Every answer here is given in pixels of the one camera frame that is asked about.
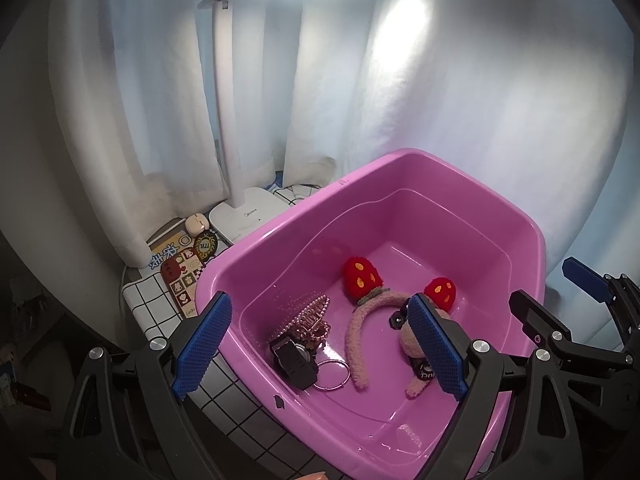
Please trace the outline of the black wrist watch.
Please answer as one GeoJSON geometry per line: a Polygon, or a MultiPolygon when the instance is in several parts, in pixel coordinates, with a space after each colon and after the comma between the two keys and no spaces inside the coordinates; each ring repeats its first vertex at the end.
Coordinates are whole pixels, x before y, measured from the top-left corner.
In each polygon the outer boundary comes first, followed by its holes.
{"type": "Polygon", "coordinates": [[[289,334],[271,341],[269,348],[274,367],[293,388],[306,390],[314,385],[319,369],[314,352],[289,334]]]}

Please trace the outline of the pink strawberry headband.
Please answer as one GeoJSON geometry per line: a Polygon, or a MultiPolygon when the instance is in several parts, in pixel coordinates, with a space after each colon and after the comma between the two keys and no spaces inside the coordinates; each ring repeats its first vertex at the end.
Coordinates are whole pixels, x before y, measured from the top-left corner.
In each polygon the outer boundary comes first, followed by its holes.
{"type": "MultiPolygon", "coordinates": [[[[342,286],[344,295],[354,305],[345,330],[345,359],[355,388],[364,391],[370,386],[370,368],[379,358],[399,361],[411,368],[400,348],[401,329],[393,330],[388,322],[397,310],[406,310],[408,316],[410,295],[386,285],[374,264],[360,256],[350,257],[344,263],[342,286]]],[[[412,368],[411,374],[410,380],[414,377],[412,368]]]]}

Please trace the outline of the pearl gold hair claw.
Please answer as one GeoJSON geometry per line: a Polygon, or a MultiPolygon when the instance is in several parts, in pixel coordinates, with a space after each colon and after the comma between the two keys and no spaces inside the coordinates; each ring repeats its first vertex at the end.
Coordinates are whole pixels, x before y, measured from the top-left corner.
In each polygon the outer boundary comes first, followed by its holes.
{"type": "Polygon", "coordinates": [[[303,309],[274,333],[270,344],[284,336],[302,344],[309,351],[317,351],[329,337],[331,325],[324,316],[329,309],[331,299],[320,295],[308,301],[303,309]]]}

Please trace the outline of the beige fluffy hair clip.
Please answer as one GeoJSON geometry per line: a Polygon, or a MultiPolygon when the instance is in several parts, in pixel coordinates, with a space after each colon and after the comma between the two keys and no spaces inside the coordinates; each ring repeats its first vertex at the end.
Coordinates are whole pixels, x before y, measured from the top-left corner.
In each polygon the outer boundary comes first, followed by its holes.
{"type": "Polygon", "coordinates": [[[400,330],[400,348],[409,360],[414,377],[406,388],[408,399],[415,399],[435,377],[431,364],[427,361],[416,336],[406,321],[400,330]]]}

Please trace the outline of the black floral hair clip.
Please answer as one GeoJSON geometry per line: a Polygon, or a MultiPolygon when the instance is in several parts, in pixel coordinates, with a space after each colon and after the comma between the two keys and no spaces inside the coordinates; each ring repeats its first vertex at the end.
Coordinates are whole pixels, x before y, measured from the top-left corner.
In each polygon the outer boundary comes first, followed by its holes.
{"type": "Polygon", "coordinates": [[[407,321],[406,310],[397,310],[388,319],[388,322],[390,323],[390,327],[393,330],[400,330],[401,327],[404,326],[406,321],[407,321]]]}

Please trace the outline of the patterned card booklet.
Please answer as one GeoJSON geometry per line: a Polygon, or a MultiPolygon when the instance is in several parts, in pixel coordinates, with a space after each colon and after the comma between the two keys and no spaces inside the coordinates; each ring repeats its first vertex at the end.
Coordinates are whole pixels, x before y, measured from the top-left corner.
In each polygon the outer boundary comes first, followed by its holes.
{"type": "Polygon", "coordinates": [[[192,247],[183,249],[160,265],[160,275],[185,318],[198,315],[195,289],[203,269],[204,264],[192,247]]]}

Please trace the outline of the round green badge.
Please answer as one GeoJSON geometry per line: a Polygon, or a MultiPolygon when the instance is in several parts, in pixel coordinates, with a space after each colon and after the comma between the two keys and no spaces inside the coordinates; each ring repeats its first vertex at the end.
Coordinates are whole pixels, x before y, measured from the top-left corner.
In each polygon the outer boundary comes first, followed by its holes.
{"type": "Polygon", "coordinates": [[[211,230],[205,230],[194,238],[193,250],[203,264],[215,257],[217,248],[218,238],[211,230]]]}

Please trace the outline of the tan printed book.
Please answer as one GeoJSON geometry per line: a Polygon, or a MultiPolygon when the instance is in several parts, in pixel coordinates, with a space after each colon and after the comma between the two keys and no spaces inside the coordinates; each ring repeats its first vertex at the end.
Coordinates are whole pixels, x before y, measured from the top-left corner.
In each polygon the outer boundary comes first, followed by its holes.
{"type": "Polygon", "coordinates": [[[186,230],[186,220],[172,220],[149,241],[151,260],[140,273],[148,276],[158,272],[165,260],[175,257],[183,249],[192,247],[193,242],[194,238],[186,230]]]}

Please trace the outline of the pink plastic tub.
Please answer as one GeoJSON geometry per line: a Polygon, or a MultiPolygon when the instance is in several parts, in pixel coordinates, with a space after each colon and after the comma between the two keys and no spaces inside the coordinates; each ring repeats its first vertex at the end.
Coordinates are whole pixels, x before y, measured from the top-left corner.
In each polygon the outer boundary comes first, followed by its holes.
{"type": "Polygon", "coordinates": [[[385,155],[234,243],[196,285],[232,309],[220,350],[296,438],[354,479],[411,479],[457,403],[416,396],[402,307],[415,294],[472,339],[526,356],[512,292],[544,296],[544,237],[527,214],[421,151],[385,155]]]}

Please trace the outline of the white earbuds case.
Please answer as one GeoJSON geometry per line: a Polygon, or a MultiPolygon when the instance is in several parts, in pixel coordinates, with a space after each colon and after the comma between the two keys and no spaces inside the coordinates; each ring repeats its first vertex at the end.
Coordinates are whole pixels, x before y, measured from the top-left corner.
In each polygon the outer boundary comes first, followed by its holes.
{"type": "Polygon", "coordinates": [[[191,214],[184,220],[184,228],[190,237],[197,237],[209,229],[209,221],[204,214],[198,212],[197,214],[191,214]]]}

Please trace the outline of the white desk lamp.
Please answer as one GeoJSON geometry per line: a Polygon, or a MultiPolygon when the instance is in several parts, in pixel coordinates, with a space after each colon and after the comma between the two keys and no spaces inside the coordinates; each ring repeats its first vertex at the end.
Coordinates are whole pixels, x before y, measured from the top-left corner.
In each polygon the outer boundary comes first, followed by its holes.
{"type": "Polygon", "coordinates": [[[234,94],[233,0],[202,0],[212,10],[213,71],[220,148],[229,197],[209,213],[209,222],[235,244],[288,209],[288,204],[243,176],[234,94]]]}

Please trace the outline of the white sheer curtain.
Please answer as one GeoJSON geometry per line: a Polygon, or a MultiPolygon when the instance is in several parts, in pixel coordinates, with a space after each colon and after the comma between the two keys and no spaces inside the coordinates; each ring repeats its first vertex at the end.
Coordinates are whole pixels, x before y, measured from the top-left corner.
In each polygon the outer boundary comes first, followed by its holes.
{"type": "MultiPolygon", "coordinates": [[[[70,157],[108,241],[227,197],[202,0],[51,0],[70,157]]],[[[548,266],[578,237],[626,119],[634,36],[611,0],[233,0],[247,186],[326,185],[420,148],[529,214],[548,266]]]]}

